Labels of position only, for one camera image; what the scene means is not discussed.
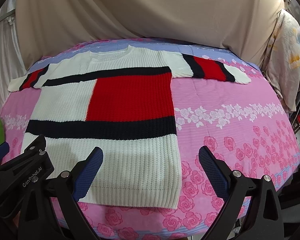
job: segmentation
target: sweater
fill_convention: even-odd
[[[170,90],[176,77],[251,81],[235,67],[177,52],[80,53],[11,80],[9,91],[42,90],[22,152],[44,134],[53,178],[98,146],[104,160],[81,201],[175,209],[182,177]]]

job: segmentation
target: sweater's right sleeve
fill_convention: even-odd
[[[10,92],[21,91],[25,88],[41,88],[42,85],[49,78],[51,73],[55,70],[57,64],[49,64],[46,67],[36,70],[28,75],[12,79],[8,86]]]

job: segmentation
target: sweater sleeve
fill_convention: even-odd
[[[193,77],[248,84],[251,79],[240,69],[222,62],[178,52],[164,52],[172,77]]]
[[[28,75],[12,79],[8,86],[10,92],[21,91],[25,88],[41,88],[42,85],[49,78],[51,73],[54,71],[54,65],[57,64],[48,64],[46,67],[36,70]]]

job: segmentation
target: ribbed hem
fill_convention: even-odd
[[[175,189],[128,189],[91,187],[92,194],[84,198],[85,202],[100,205],[126,207],[162,207],[177,209],[181,188]]]

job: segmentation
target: pink floral bedspread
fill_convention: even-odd
[[[198,160],[207,145],[216,158],[245,176],[271,176],[275,188],[288,179],[300,163],[300,150],[289,120],[276,94],[260,73],[235,60],[232,65],[248,73],[252,82],[240,85],[202,79],[173,79],[182,166],[178,209],[113,207],[79,202],[90,225],[104,238],[128,240],[175,239],[207,231],[222,208]],[[20,154],[23,133],[40,90],[25,89],[10,95],[0,117],[6,128],[10,153]],[[58,220],[66,222],[53,199]],[[245,215],[246,198],[239,217]]]

